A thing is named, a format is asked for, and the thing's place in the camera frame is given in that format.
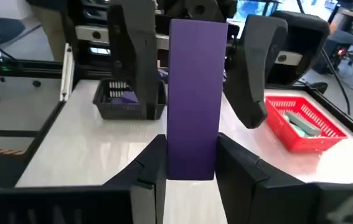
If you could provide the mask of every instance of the gray floor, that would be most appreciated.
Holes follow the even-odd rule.
[[[32,60],[53,60],[47,38],[42,28],[33,31],[28,36],[7,46],[5,50],[15,58]],[[344,82],[353,85],[353,66],[345,62],[340,66]],[[346,104],[341,90],[334,77],[319,75],[309,71],[304,79],[308,82],[326,81],[329,88],[325,96],[341,110],[346,110]],[[4,130],[38,130],[47,119],[59,100],[60,80],[40,80],[42,87],[32,86],[31,78],[7,78],[6,83],[0,83],[0,129]],[[353,86],[345,85],[351,101],[353,117]]]

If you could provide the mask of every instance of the white table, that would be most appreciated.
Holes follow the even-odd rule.
[[[92,104],[98,81],[80,81],[32,158],[17,187],[101,185],[126,167],[157,135],[166,132],[166,109],[158,121],[104,121]],[[319,154],[290,154],[266,123],[247,129],[222,97],[219,131],[275,167],[304,182],[353,182],[353,133],[308,94],[267,90],[267,95],[305,96],[348,138]],[[216,180],[167,181],[164,223],[227,223]]]

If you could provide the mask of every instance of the black cable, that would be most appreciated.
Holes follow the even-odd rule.
[[[301,11],[302,14],[305,14],[305,11],[303,10],[302,4],[300,0],[296,0],[296,2],[298,3],[298,7],[299,10]],[[349,99],[348,99],[348,95],[345,92],[344,87],[342,86],[342,81],[339,78],[337,71],[334,69],[334,67],[332,66],[332,63],[330,61],[330,58],[328,57],[326,51],[324,49],[321,49],[321,55],[323,56],[323,59],[326,61],[327,66],[330,68],[331,73],[335,76],[339,88],[341,88],[342,94],[344,95],[345,101],[346,101],[346,107],[347,107],[347,114],[351,115],[351,104],[349,103]]]

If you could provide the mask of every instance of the red plastic basket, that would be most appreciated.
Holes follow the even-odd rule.
[[[308,100],[299,96],[266,96],[268,117],[266,122],[290,152],[323,152],[346,138]],[[284,119],[287,111],[294,112],[321,129],[319,137],[301,137]]]

